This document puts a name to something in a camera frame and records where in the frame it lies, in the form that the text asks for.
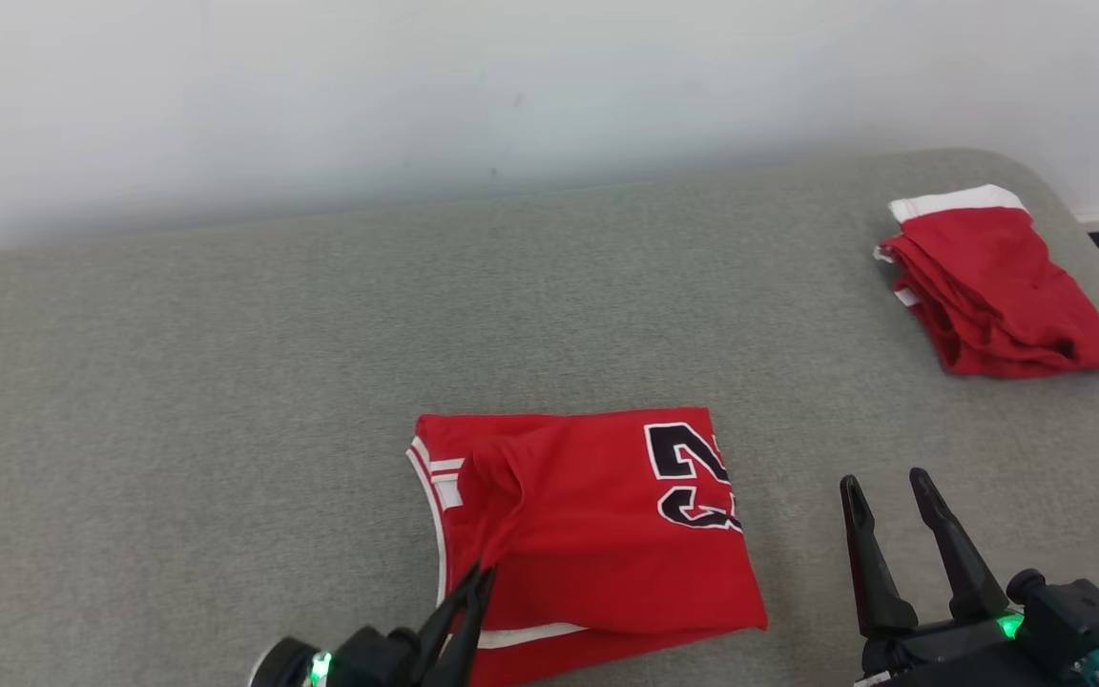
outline folded red jersey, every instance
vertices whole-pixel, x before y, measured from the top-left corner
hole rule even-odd
[[[1011,191],[895,200],[901,234],[877,257],[901,266],[897,291],[946,370],[1029,378],[1099,369],[1099,313]]]
[[[496,566],[474,686],[766,629],[706,409],[423,415],[409,457],[440,599]]]

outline red jersey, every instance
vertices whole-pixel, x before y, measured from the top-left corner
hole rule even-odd
[[[706,409],[423,415],[409,457],[440,599],[479,558],[496,566],[476,686],[766,629]]]

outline red fabric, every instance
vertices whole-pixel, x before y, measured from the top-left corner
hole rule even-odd
[[[908,219],[881,243],[901,266],[895,290],[946,370],[1000,378],[1099,369],[1099,313],[1051,262],[1032,218],[1015,208],[956,208]]]
[[[692,469],[692,477],[657,477],[650,431],[689,439],[692,447],[658,445],[670,446],[668,468]],[[487,634],[553,623],[584,629],[504,647],[485,647],[484,635],[475,686],[766,629],[706,409],[423,415],[415,434],[410,457],[440,513],[446,589],[482,558],[496,566]],[[695,452],[710,453],[719,472]],[[460,505],[437,491],[447,481]],[[669,491],[692,495],[692,506],[662,503]]]

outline black knob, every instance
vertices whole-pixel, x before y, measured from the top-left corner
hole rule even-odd
[[[1033,568],[1022,569],[1008,583],[1008,598],[1015,603],[1024,606],[1033,591],[1045,587],[1045,575],[1037,573]]]

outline clothing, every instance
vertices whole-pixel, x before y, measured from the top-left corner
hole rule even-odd
[[[946,370],[1029,378],[1099,369],[1099,313],[1051,262],[1011,191],[895,200],[901,234],[877,257],[901,266],[895,291],[923,324]]]
[[[706,409],[423,415],[440,596],[496,566],[473,684],[767,625]]]

